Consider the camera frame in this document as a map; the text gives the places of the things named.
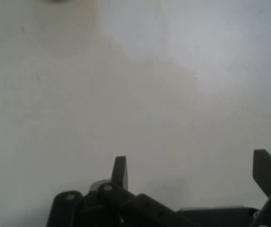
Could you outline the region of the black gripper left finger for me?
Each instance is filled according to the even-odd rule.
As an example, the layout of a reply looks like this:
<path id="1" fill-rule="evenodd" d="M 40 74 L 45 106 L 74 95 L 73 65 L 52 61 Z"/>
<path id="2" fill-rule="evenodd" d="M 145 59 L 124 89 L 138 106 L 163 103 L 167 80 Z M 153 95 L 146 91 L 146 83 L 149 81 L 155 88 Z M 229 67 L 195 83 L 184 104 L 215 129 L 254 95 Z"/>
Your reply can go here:
<path id="1" fill-rule="evenodd" d="M 89 192 L 54 197 L 48 227 L 195 227 L 197 224 L 146 194 L 128 191 L 127 158 L 115 158 L 111 178 L 94 182 Z"/>

